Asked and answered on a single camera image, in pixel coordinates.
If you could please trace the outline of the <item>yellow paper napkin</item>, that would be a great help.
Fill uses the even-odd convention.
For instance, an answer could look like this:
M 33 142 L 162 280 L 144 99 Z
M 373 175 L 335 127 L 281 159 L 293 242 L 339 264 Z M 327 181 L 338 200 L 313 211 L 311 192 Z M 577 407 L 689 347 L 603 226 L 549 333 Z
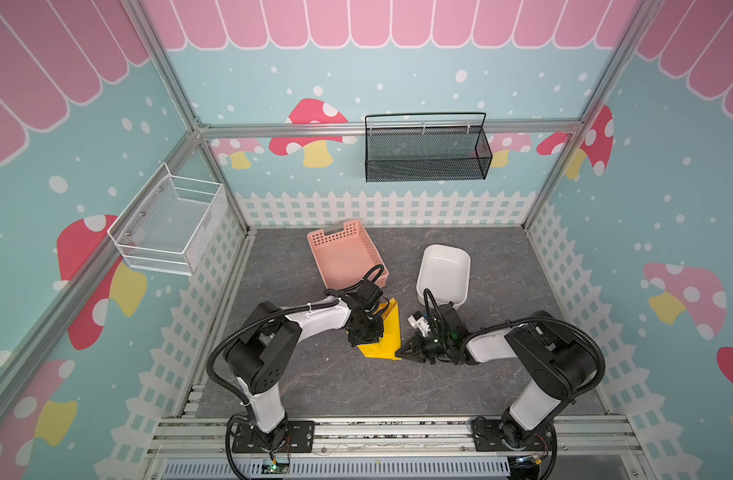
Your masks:
M 397 351 L 402 346 L 401 316 L 398 301 L 392 298 L 382 314 L 381 325 L 384 327 L 380 340 L 376 343 L 360 344 L 358 350 L 366 358 L 399 360 Z

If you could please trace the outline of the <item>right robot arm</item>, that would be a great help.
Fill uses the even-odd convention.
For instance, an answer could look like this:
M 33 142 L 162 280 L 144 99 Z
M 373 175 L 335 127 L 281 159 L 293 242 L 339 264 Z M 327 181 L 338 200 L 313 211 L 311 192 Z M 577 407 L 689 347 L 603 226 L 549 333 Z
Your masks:
M 606 360 L 594 339 L 546 311 L 470 332 L 452 305 L 415 313 L 414 337 L 396 352 L 402 360 L 482 365 L 519 360 L 530 375 L 527 387 L 498 420 L 472 421 L 476 450 L 523 451 L 549 447 L 553 421 L 603 380 Z

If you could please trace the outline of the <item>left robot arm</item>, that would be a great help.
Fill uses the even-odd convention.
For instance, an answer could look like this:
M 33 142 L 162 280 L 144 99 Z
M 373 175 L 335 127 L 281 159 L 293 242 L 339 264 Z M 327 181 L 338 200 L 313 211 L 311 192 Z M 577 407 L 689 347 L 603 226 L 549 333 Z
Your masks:
M 372 267 L 356 284 L 328 288 L 324 299 L 280 308 L 267 301 L 250 319 L 210 352 L 206 373 L 212 382 L 240 400 L 246 414 L 232 416 L 228 440 L 248 432 L 248 443 L 275 454 L 290 444 L 290 421 L 278 382 L 300 341 L 330 330 L 344 330 L 352 347 L 380 342 L 388 302 L 377 280 L 385 266 Z

